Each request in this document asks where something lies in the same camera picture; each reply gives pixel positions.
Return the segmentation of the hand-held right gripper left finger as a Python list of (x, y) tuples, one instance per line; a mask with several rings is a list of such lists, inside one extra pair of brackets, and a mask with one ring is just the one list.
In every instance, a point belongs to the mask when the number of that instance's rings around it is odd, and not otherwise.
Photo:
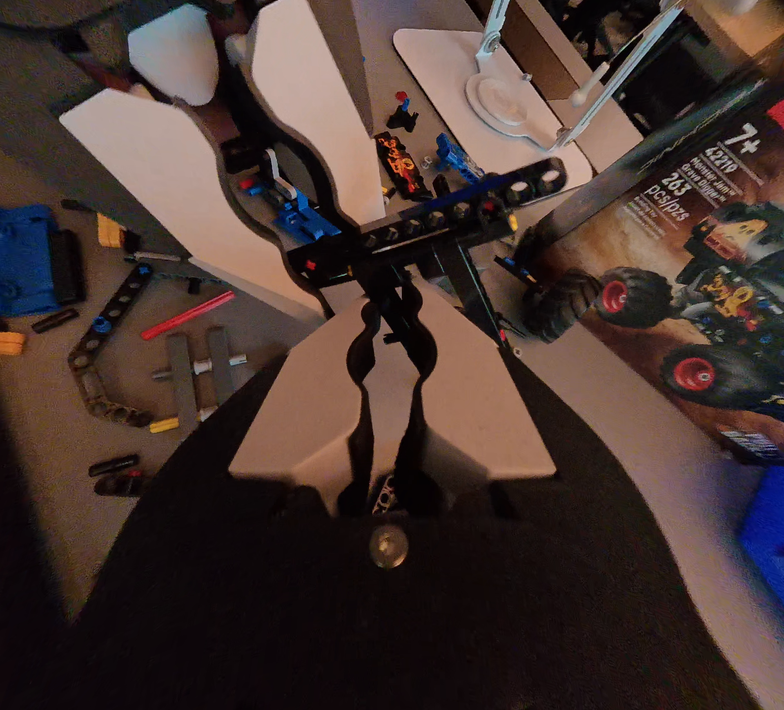
[(313, 487), (329, 512), (364, 512), (374, 437), (364, 379), (378, 311), (360, 297), (291, 350), (240, 448), (240, 480)]

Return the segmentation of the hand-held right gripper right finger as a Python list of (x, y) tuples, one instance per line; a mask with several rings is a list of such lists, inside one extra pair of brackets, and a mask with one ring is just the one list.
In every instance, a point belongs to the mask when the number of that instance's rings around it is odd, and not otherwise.
[(556, 467), (500, 348), (434, 287), (412, 288), (412, 511)]

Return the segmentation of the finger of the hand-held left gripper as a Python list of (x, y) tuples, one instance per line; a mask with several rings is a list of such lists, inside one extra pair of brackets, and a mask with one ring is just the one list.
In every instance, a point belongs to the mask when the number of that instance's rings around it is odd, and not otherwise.
[(354, 226), (383, 219), (375, 142), (308, 0), (275, 0), (260, 8), (247, 49), (260, 105), (315, 161), (311, 180), (325, 192), (321, 202)]
[(220, 149), (191, 108), (145, 89), (103, 89), (60, 123), (190, 254), (194, 266), (306, 325), (330, 314), (290, 270), (278, 237), (230, 189)]

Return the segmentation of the red toy axle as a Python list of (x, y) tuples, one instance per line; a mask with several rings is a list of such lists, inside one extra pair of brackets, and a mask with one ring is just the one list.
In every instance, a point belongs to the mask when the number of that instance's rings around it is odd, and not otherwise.
[(221, 293), (216, 297), (204, 301), (182, 313), (162, 321), (161, 323), (157, 323), (147, 328), (146, 330), (143, 330), (140, 332), (139, 337), (144, 342), (150, 342), (166, 333), (172, 332), (175, 329), (186, 325), (187, 323), (191, 323), (203, 315), (207, 315), (208, 313), (213, 312), (225, 304), (231, 303), (236, 298), (236, 295), (237, 294), (233, 290)]

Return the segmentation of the black toy truck chassis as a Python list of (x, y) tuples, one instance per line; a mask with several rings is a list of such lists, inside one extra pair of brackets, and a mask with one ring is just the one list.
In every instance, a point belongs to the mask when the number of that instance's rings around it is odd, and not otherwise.
[(359, 283), (391, 329), (392, 342), (412, 348), (413, 307), (397, 289), (409, 283), (407, 267), (435, 259), (452, 284), (463, 315), (497, 345), (508, 341), (470, 258), (470, 250), (514, 234), (522, 206), (558, 193), (567, 182), (560, 158), (546, 157), (506, 174), (485, 176), (448, 195), (403, 210), (365, 228), (325, 237), (287, 254), (292, 270), (322, 289)]

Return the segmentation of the small black red toy piece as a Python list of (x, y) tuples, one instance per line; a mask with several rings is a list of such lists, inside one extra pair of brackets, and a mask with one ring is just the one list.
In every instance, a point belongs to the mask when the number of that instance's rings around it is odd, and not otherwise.
[(404, 90), (399, 90), (395, 93), (397, 100), (397, 107), (392, 114), (387, 118), (388, 130), (404, 130), (406, 133), (411, 134), (417, 127), (419, 113), (410, 110), (411, 98)]

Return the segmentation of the black orange flame toy panel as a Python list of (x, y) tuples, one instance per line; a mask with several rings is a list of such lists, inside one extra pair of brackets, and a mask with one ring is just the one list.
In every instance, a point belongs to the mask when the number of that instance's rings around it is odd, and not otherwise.
[(426, 186), (413, 157), (401, 140), (388, 131), (374, 136), (380, 163), (402, 199), (423, 203), (434, 195)]

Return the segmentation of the black toy wheel blue rim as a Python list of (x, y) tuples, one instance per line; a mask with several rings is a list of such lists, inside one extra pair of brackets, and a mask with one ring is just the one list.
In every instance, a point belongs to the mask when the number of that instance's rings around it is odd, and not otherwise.
[(598, 278), (582, 269), (571, 268), (528, 311), (524, 328), (540, 341), (551, 344), (579, 322), (600, 291)]

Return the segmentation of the black toy block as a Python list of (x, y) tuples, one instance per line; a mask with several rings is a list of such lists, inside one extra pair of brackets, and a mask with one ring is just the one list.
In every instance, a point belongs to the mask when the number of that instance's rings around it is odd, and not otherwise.
[(56, 303), (71, 307), (86, 298), (85, 270), (78, 236), (67, 229), (48, 233), (53, 292)]

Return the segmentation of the blue toy panel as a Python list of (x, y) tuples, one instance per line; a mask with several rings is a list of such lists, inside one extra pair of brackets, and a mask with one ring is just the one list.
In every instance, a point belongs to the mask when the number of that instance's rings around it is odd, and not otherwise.
[(58, 227), (42, 204), (1, 211), (1, 316), (4, 319), (56, 312), (49, 236)]

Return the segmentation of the white document stand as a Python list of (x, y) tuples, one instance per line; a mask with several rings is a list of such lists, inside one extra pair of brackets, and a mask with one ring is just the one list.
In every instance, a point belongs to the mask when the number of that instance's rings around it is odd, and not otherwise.
[[(747, 13), (758, 0), (716, 0), (732, 15)], [(623, 60), (604, 62), (572, 92), (581, 109), (559, 123), (502, 44), (512, 0), (492, 0), (483, 32), (399, 29), (393, 44), (467, 156), (486, 170), (503, 172), (544, 155), (570, 164), (574, 141), (589, 127), (684, 10), (686, 0), (662, 0), (652, 22), (634, 36)]]

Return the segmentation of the black angled toy beam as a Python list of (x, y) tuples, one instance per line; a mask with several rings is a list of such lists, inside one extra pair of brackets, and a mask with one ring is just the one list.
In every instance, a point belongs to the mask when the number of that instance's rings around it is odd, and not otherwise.
[(122, 285), (90, 324), (67, 358), (82, 403), (94, 418), (145, 429), (153, 421), (149, 411), (111, 399), (97, 370), (97, 360), (107, 343), (122, 325), (127, 312), (151, 282), (154, 270), (149, 264), (137, 264)]

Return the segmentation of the monster truck toy set box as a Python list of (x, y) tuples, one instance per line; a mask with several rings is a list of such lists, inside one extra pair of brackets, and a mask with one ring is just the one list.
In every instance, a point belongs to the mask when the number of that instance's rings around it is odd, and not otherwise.
[(782, 40), (526, 231), (544, 286), (744, 464), (782, 465)]

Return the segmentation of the blue plastic tray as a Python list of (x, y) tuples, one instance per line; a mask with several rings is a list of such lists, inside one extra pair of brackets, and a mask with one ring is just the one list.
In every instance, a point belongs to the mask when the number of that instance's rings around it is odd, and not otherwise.
[(781, 607), (783, 605), (782, 499), (757, 495), (740, 526), (739, 541)]

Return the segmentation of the blue toy bracket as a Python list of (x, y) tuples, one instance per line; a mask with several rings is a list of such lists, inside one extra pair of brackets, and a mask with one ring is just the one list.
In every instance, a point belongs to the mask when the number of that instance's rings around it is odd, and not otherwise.
[(439, 172), (453, 170), (466, 183), (475, 185), (485, 178), (485, 171), (446, 133), (436, 138), (437, 163)]

